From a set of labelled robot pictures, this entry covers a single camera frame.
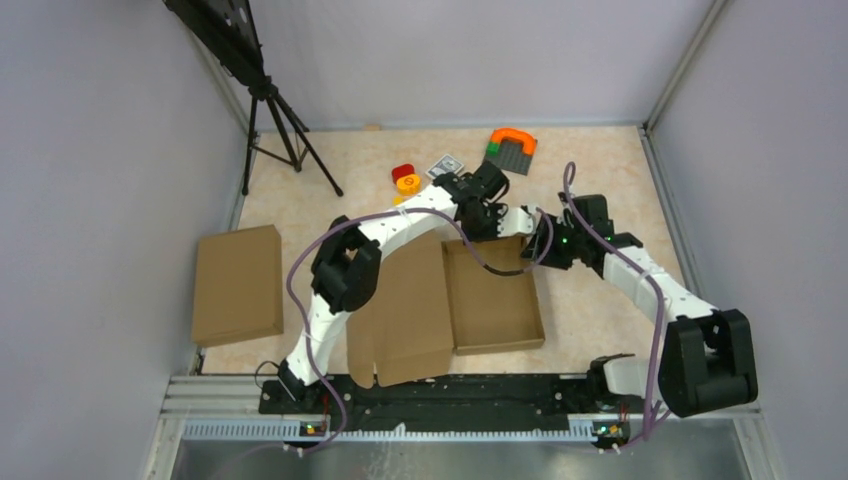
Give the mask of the large cardboard box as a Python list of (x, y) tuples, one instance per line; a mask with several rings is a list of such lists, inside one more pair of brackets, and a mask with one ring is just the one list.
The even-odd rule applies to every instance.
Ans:
[(377, 290), (346, 324), (347, 364), (366, 389), (445, 375), (454, 356), (530, 350), (545, 340), (534, 277), (523, 269), (524, 241), (474, 246), (426, 233), (381, 264)]

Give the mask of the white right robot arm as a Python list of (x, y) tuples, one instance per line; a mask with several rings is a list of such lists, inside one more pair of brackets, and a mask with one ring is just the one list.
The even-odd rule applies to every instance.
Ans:
[(523, 257), (562, 270), (583, 263), (625, 294), (658, 331), (646, 358), (616, 354), (591, 362), (589, 404), (612, 412), (627, 396), (639, 396), (662, 401), (685, 418), (755, 401), (759, 385), (748, 318), (698, 298), (638, 238), (616, 232), (604, 196), (559, 198), (563, 213), (540, 222)]

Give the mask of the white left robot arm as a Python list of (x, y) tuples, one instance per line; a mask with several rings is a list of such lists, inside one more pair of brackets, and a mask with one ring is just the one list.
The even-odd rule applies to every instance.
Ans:
[(327, 372), (336, 335), (353, 312), (365, 306), (377, 290), (382, 262), (420, 237), (452, 226), (467, 242), (502, 237), (505, 207), (499, 203), (509, 189), (507, 176), (489, 161), (476, 171), (437, 177), (420, 193), (380, 213), (357, 219), (340, 216), (309, 246), (311, 297), (296, 305), (304, 327), (296, 346), (278, 367), (283, 401), (297, 413), (319, 404), (317, 382)]

